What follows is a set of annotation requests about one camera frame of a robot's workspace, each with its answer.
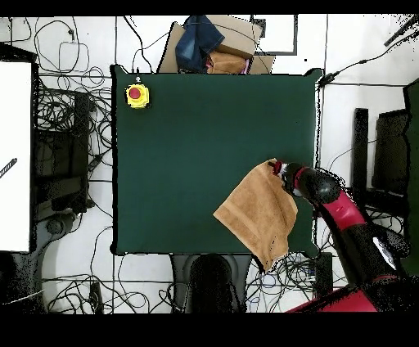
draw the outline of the blue jeans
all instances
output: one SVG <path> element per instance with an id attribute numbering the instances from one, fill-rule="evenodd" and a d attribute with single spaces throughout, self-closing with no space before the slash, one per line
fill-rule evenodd
<path id="1" fill-rule="evenodd" d="M 224 40 L 206 16 L 190 16 L 183 25 L 186 30 L 176 48 L 179 69 L 206 73 L 206 58 Z"/>

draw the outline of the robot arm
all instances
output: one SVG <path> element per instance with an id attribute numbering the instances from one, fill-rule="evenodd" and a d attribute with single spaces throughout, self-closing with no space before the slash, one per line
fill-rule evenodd
<path id="1" fill-rule="evenodd" d="M 384 251 L 377 246 L 379 227 L 367 223 L 333 177 L 296 163 L 277 161 L 272 165 L 273 173 L 282 178 L 288 192 L 302 196 L 321 213 L 349 284 L 398 276 L 393 256 L 387 251 L 383 257 Z"/>
<path id="2" fill-rule="evenodd" d="M 287 192 L 302 196 L 320 212 L 349 283 L 290 312 L 417 309 L 417 300 L 411 302 L 417 295 L 408 293 L 417 291 L 419 281 L 406 277 L 399 262 L 408 254 L 403 237 L 370 223 L 330 175 L 296 163 L 269 164 Z"/>

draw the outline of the towel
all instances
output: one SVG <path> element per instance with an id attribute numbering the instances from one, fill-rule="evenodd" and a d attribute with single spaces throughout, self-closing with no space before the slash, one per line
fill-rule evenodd
<path id="1" fill-rule="evenodd" d="M 252 169 L 214 212 L 260 260 L 268 271 L 288 252 L 287 237 L 294 227 L 297 206 L 282 189 L 282 180 L 272 174 L 267 160 Z"/>
<path id="2" fill-rule="evenodd" d="M 213 51 L 208 56 L 207 74 L 240 74 L 246 67 L 246 60 L 233 54 Z"/>

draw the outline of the green table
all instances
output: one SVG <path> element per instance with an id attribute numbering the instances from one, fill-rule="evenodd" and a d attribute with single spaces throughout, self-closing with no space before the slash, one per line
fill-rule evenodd
<path id="1" fill-rule="evenodd" d="M 267 159 L 313 165 L 314 84 L 322 72 L 141 74 L 152 106 L 135 110 L 124 98 L 135 75 L 119 65 L 110 70 L 114 252 L 249 253 L 213 212 Z M 312 207 L 295 202 L 290 251 L 314 256 Z"/>

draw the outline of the yellow button base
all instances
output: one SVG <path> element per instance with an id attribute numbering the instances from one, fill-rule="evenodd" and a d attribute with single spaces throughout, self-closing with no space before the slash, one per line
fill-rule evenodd
<path id="1" fill-rule="evenodd" d="M 138 88 L 140 91 L 140 97 L 138 99 L 132 99 L 129 96 L 129 91 L 132 88 Z M 126 95 L 127 95 L 127 103 L 132 108 L 144 108 L 147 106 L 147 104 L 150 102 L 149 94 L 148 94 L 148 88 L 144 86 L 144 84 L 132 84 L 126 89 Z"/>

